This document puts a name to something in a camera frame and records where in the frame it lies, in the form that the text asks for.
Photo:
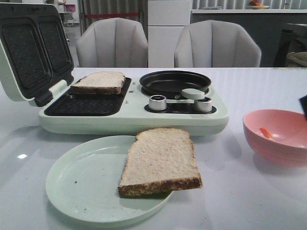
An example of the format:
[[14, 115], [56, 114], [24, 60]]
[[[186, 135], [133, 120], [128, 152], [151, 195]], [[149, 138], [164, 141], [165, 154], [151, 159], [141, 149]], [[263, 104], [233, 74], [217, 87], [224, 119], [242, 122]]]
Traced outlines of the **black gripper finger bowl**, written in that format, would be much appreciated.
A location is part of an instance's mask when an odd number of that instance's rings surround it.
[[305, 119], [307, 119], [307, 95], [298, 99]]

